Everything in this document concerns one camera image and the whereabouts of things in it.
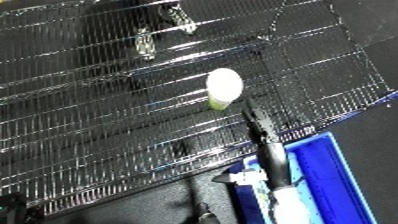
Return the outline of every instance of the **black surface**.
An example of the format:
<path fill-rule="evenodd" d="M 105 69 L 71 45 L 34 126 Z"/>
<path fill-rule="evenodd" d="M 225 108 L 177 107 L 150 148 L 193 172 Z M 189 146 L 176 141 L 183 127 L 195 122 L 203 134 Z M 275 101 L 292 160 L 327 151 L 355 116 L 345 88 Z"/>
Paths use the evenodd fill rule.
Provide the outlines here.
<path fill-rule="evenodd" d="M 337 8 L 355 39 L 385 77 L 398 87 L 396 56 L 398 1 L 338 0 Z M 398 103 L 366 112 L 331 129 L 339 142 L 371 209 L 380 223 L 398 223 Z M 193 179 L 197 201 L 204 201 L 222 223 L 236 223 L 226 188 L 210 182 L 222 170 Z M 187 223 L 191 215 L 188 181 L 179 181 L 48 223 Z"/>

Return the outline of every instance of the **blue container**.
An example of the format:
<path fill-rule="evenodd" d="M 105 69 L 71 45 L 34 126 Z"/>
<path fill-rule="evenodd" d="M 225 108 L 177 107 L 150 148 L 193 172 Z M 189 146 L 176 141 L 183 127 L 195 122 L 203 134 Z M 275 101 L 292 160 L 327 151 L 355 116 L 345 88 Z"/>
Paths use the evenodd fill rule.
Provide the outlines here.
<path fill-rule="evenodd" d="M 377 223 L 369 209 L 333 135 L 330 132 L 286 146 L 293 180 L 301 200 L 311 213 L 312 224 Z M 255 156 L 230 168 L 259 169 Z M 271 223 L 268 218 L 267 193 L 264 183 L 235 187 L 246 223 Z"/>

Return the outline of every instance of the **metal grid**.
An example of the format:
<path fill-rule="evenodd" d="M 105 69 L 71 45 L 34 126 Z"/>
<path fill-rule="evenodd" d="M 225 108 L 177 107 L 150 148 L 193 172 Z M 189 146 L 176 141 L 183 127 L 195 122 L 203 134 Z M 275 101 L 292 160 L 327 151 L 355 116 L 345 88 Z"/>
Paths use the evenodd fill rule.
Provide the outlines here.
<path fill-rule="evenodd" d="M 388 91 L 328 1 L 287 1 L 277 20 L 280 1 L 182 1 L 194 36 L 156 19 L 161 3 L 64 1 L 0 13 L 0 194 L 26 193 L 29 206 L 56 214 L 252 153 L 240 116 L 246 96 L 288 141 Z M 134 47 L 144 7 L 155 21 L 152 62 Z M 224 112 L 207 107 L 204 85 L 219 67 L 245 82 Z"/>

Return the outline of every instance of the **white cup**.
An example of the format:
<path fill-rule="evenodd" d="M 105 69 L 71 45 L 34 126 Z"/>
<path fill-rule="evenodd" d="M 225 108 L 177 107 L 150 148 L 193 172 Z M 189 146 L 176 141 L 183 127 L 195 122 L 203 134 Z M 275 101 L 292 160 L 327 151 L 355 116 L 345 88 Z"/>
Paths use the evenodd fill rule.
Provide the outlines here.
<path fill-rule="evenodd" d="M 209 105 L 215 110 L 225 110 L 242 93 L 243 81 L 237 72 L 229 68 L 219 68 L 207 77 Z"/>

